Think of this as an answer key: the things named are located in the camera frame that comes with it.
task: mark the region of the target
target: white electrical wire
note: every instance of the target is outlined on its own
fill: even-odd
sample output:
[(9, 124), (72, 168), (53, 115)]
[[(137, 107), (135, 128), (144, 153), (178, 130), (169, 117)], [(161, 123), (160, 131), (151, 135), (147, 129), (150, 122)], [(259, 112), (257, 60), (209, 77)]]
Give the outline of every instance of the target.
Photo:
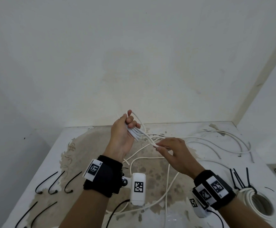
[[(261, 201), (257, 197), (253, 198), (253, 195), (255, 195), (255, 191), (252, 188), (243, 188), (237, 192), (237, 198), (239, 200), (241, 200), (247, 207), (250, 207), (262, 219), (264, 219), (267, 222), (270, 222), (271, 216), (265, 215), (257, 209), (258, 207), (263, 208), (263, 210), (265, 210), (263, 203), (261, 203)], [(259, 190), (257, 190), (257, 195), (264, 197), (265, 200), (267, 200), (267, 202), (271, 204), (270, 200)]]
[[(148, 145), (153, 145), (153, 146), (155, 146), (155, 147), (158, 147), (158, 145), (155, 144), (155, 141), (157, 141), (157, 140), (159, 140), (159, 139), (162, 139), (162, 138), (167, 138), (165, 135), (162, 135), (162, 134), (146, 133), (145, 125), (141, 122), (141, 120), (137, 117), (137, 115), (136, 115), (134, 112), (132, 112), (132, 114), (135, 115), (136, 118), (140, 121), (140, 124), (142, 125), (143, 130), (141, 130), (141, 129), (137, 128), (137, 127), (134, 127), (134, 128), (132, 128), (132, 129), (127, 128), (128, 131), (129, 131), (129, 133), (130, 133), (137, 141), (138, 141), (139, 139), (141, 139), (141, 138), (143, 137), (143, 135), (145, 135), (145, 136), (147, 137), (148, 141), (149, 141), (149, 144), (147, 144), (147, 145), (145, 145), (144, 147), (142, 147), (141, 149), (137, 150), (137, 151), (136, 151), (132, 156), (130, 156), (129, 158), (124, 159), (123, 162), (126, 162), (126, 163), (129, 165), (129, 170), (130, 170), (130, 174), (131, 174), (131, 175), (132, 175), (132, 164), (133, 164), (134, 161), (136, 161), (136, 160), (138, 160), (138, 159), (159, 159), (159, 158), (164, 158), (164, 157), (138, 157), (138, 158), (135, 158), (135, 159), (131, 162), (131, 164), (129, 164), (128, 160), (129, 160), (130, 158), (132, 158), (133, 156), (135, 156), (136, 153), (138, 153), (139, 151), (141, 151), (142, 149), (144, 149), (144, 148), (147, 147)], [(223, 148), (221, 148), (220, 146), (216, 145), (215, 143), (213, 143), (213, 142), (211, 142), (211, 141), (209, 141), (209, 140), (207, 140), (207, 139), (204, 139), (204, 138), (202, 138), (202, 137), (189, 136), (189, 137), (184, 137), (184, 138), (197, 138), (197, 140), (199, 140), (199, 139), (205, 140), (205, 141), (207, 141), (207, 142), (209, 142), (209, 143), (215, 145), (216, 147), (218, 147), (218, 148), (220, 148), (220, 149), (222, 149), (222, 150), (224, 150), (224, 151), (230, 152), (230, 153), (239, 153), (239, 154), (242, 154), (242, 153), (250, 153), (250, 154), (251, 154), (251, 151), (250, 151), (250, 149), (251, 149), (251, 144), (249, 143), (249, 146), (247, 146), (240, 138), (238, 138), (238, 137), (235, 136), (234, 134), (231, 134), (231, 133), (226, 132), (226, 131), (223, 131), (223, 130), (212, 130), (212, 131), (211, 131), (211, 130), (207, 130), (207, 131), (199, 131), (199, 132), (197, 132), (197, 133), (201, 133), (201, 132), (210, 132), (210, 133), (212, 133), (212, 132), (220, 132), (220, 133), (227, 134), (228, 136), (230, 136), (231, 138), (233, 138), (233, 139), (238, 143), (238, 145), (239, 145), (239, 147), (240, 147), (240, 152), (234, 152), (234, 151), (229, 151), (229, 150), (223, 149)], [(240, 140), (240, 141), (246, 146), (246, 148), (248, 149), (247, 152), (243, 152), (240, 143), (239, 143), (235, 138), (237, 138), (238, 140)], [(212, 150), (216, 153), (216, 155), (219, 157), (219, 159), (221, 159), (220, 155), (219, 155), (212, 147), (210, 147), (209, 145), (206, 145), (206, 144), (204, 144), (204, 143), (198, 142), (197, 140), (196, 140), (196, 141), (186, 141), (186, 143), (196, 142), (196, 143), (203, 144), (203, 145), (209, 147), (210, 149), (212, 149)], [(220, 162), (214, 161), (214, 160), (208, 160), (208, 159), (198, 160), (198, 162), (200, 162), (200, 161), (214, 162), (214, 163), (220, 164), (220, 165), (226, 167), (227, 169), (229, 169), (228, 166), (226, 166), (226, 165), (224, 165), (224, 164), (222, 164), (222, 163), (220, 163)], [(174, 176), (173, 180), (171, 181), (170, 185), (168, 186), (168, 183), (169, 183), (169, 172), (170, 172), (170, 164), (168, 165), (168, 171), (167, 171), (166, 191), (165, 191), (165, 193), (161, 196), (160, 199), (158, 199), (158, 200), (155, 201), (154, 203), (152, 203), (152, 204), (150, 204), (150, 205), (147, 205), (147, 206), (145, 206), (145, 207), (141, 207), (141, 208), (133, 209), (133, 210), (129, 210), (129, 211), (124, 211), (125, 208), (128, 206), (128, 203), (126, 203), (125, 207), (122, 208), (119, 212), (114, 213), (114, 215), (122, 215), (122, 214), (125, 214), (125, 213), (135, 212), (135, 211), (140, 211), (140, 210), (144, 210), (144, 209), (150, 208), (150, 207), (156, 205), (157, 203), (159, 203), (159, 202), (165, 197), (165, 220), (164, 220), (164, 226), (165, 226), (166, 220), (167, 220), (167, 193), (168, 193), (168, 191), (170, 190), (172, 184), (174, 183), (175, 179), (177, 178), (177, 176), (178, 176), (178, 174), (179, 174), (179, 172), (177, 172), (177, 174)]]

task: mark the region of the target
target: label tag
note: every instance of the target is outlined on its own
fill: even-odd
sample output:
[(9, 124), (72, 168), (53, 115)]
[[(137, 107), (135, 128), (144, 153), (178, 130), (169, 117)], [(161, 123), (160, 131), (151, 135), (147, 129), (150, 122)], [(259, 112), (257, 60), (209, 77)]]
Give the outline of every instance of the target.
[(216, 202), (214, 197), (208, 192), (208, 190), (203, 186), (203, 184), (197, 186), (196, 190), (209, 206)]
[(228, 191), (220, 184), (220, 182), (215, 178), (215, 176), (210, 177), (207, 180), (207, 183), (212, 187), (216, 194), (223, 198), (225, 195), (228, 195)]
[(89, 166), (87, 167), (87, 169), (85, 170), (83, 177), (86, 178), (87, 180), (93, 181), (102, 163), (103, 163), (102, 161), (93, 159), (89, 164)]

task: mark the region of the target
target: stained surface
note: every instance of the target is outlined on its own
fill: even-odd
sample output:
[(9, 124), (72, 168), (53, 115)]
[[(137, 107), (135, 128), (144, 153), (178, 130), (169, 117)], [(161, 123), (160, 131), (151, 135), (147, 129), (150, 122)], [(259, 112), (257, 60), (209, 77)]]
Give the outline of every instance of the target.
[[(100, 126), (95, 127), (92, 130), (87, 131), (85, 134), (73, 139), (73, 141), (65, 147), (66, 151), (61, 154), (60, 168), (61, 171), (65, 173), (60, 177), (59, 182), (61, 188), (64, 189), (68, 181), (78, 174), (80, 171), (84, 171), (91, 161), (92, 158), (96, 158), (103, 153), (106, 145), (110, 139), (110, 126)], [(147, 141), (134, 142), (132, 149), (130, 150), (127, 157), (130, 157), (137, 150), (147, 145)], [(190, 149), (194, 157), (198, 158), (196, 151)], [(134, 157), (128, 160), (129, 163), (137, 157), (160, 157), (161, 155), (151, 146), (147, 146)], [(165, 159), (138, 159), (132, 165), (132, 173), (140, 172), (146, 174), (146, 204), (152, 203), (158, 200), (165, 192), (166, 189), (166, 177), (167, 177), (168, 162)], [(130, 177), (129, 169), (123, 169), (126, 177)], [(176, 175), (176, 171), (171, 167), (169, 182)], [(58, 177), (58, 174), (53, 176), (49, 181), (54, 181)], [(35, 195), (34, 200), (30, 203), (32, 206), (36, 201), (38, 204), (36, 209), (32, 210), (27, 218), (28, 222), (31, 222), (34, 217), (46, 208), (48, 205), (58, 201), (56, 205), (49, 208), (44, 212), (36, 221), (36, 227), (51, 228), (54, 226), (59, 226), (65, 215), (74, 204), (75, 200), (79, 197), (83, 190), (84, 179), (82, 175), (75, 178), (67, 187), (67, 190), (73, 190), (73, 193), (66, 194), (64, 191), (59, 191), (57, 194), (49, 195), (47, 193), (48, 189), (43, 190), (43, 194)], [(170, 192), (167, 195), (167, 205), (170, 206), (177, 201), (185, 200), (187, 192), (189, 192), (194, 186), (193, 180), (188, 176), (179, 174), (175, 180)], [(108, 203), (107, 210), (113, 211), (113, 209), (121, 202), (130, 197), (130, 190), (127, 188), (121, 188), (119, 194), (113, 195)], [(131, 204), (125, 209), (131, 210), (139, 208)], [(164, 207), (159, 204), (150, 208), (154, 213), (159, 214)], [(138, 216), (138, 221), (143, 220), (142, 213), (140, 211)], [(116, 216), (115, 219), (120, 220), (124, 216)]]

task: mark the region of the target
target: forearm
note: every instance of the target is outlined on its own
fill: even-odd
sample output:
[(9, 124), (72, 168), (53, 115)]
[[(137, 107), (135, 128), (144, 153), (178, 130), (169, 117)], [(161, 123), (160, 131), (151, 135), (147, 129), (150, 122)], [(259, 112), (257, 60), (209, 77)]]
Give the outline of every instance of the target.
[(272, 228), (237, 198), (218, 211), (230, 228)]
[(94, 190), (84, 190), (59, 228), (99, 228), (109, 198)]

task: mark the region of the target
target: white wall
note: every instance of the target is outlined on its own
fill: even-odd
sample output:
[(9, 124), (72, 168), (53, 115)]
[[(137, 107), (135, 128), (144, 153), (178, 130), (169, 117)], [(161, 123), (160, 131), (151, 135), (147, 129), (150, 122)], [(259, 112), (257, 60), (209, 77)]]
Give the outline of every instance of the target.
[(0, 91), (0, 227), (49, 149)]
[(276, 47), (276, 0), (0, 0), (0, 89), (64, 126), (230, 121)]
[(267, 164), (276, 164), (276, 67), (238, 124)]

